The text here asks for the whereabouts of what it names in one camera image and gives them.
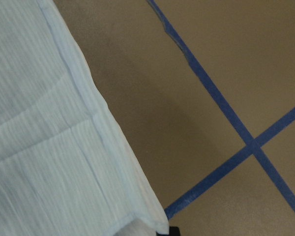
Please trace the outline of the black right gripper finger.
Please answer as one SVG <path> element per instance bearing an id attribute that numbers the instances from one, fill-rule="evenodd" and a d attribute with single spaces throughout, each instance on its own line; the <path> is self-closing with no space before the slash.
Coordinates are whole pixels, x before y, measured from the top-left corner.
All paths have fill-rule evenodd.
<path id="1" fill-rule="evenodd" d="M 169 227 L 169 234 L 168 236 L 180 236 L 180 229 L 177 226 L 170 226 Z"/>

